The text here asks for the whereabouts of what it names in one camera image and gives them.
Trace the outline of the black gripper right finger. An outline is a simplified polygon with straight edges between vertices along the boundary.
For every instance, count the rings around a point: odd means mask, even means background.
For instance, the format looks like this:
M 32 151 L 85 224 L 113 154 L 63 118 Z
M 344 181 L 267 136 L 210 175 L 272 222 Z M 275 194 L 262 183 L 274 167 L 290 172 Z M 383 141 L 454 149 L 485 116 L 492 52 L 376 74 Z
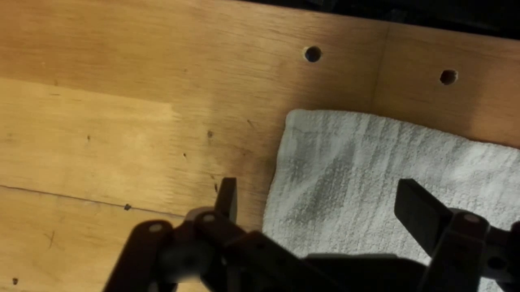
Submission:
M 479 292 L 483 277 L 503 292 L 520 292 L 520 220 L 509 230 L 448 207 L 414 178 L 397 186 L 397 219 L 431 256 L 418 292 Z

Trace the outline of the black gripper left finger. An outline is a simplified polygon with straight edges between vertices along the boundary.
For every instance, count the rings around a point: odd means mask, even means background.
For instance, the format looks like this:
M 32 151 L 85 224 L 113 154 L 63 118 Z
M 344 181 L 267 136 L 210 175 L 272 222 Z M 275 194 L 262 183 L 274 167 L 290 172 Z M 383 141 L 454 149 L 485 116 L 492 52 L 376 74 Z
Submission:
M 337 282 L 262 232 L 236 224 L 238 181 L 222 180 L 212 207 L 193 209 L 180 227 L 134 227 L 103 292 L 178 292 L 197 277 L 210 292 L 305 292 Z

